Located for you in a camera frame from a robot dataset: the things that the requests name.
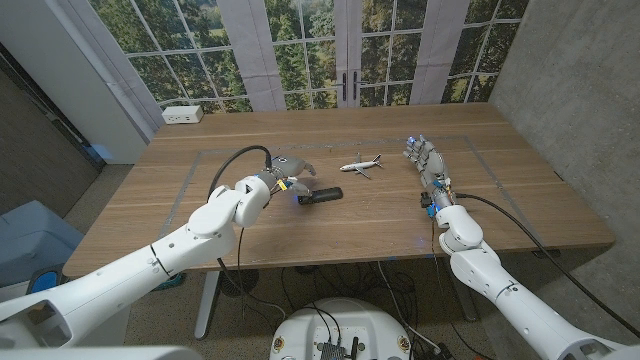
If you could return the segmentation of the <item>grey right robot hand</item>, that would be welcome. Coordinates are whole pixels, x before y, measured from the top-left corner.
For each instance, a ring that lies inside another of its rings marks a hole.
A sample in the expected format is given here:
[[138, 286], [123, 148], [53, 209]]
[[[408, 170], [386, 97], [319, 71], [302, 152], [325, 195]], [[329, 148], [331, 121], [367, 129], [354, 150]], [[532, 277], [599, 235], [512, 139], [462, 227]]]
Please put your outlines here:
[[449, 169], [444, 158], [423, 135], [418, 138], [410, 136], [403, 155], [416, 166], [428, 195], [432, 196], [437, 189], [446, 191], [451, 186]]

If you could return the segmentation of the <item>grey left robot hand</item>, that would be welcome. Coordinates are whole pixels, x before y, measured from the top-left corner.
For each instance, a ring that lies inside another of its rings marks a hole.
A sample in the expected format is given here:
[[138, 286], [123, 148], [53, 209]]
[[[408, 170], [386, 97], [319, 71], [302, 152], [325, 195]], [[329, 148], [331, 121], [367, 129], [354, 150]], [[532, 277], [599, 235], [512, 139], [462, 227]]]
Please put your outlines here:
[[313, 165], [306, 160], [293, 156], [276, 156], [272, 159], [272, 167], [269, 172], [276, 179], [276, 190], [292, 190], [296, 196], [310, 197], [312, 191], [297, 180], [297, 177], [304, 171], [312, 176], [316, 175]]

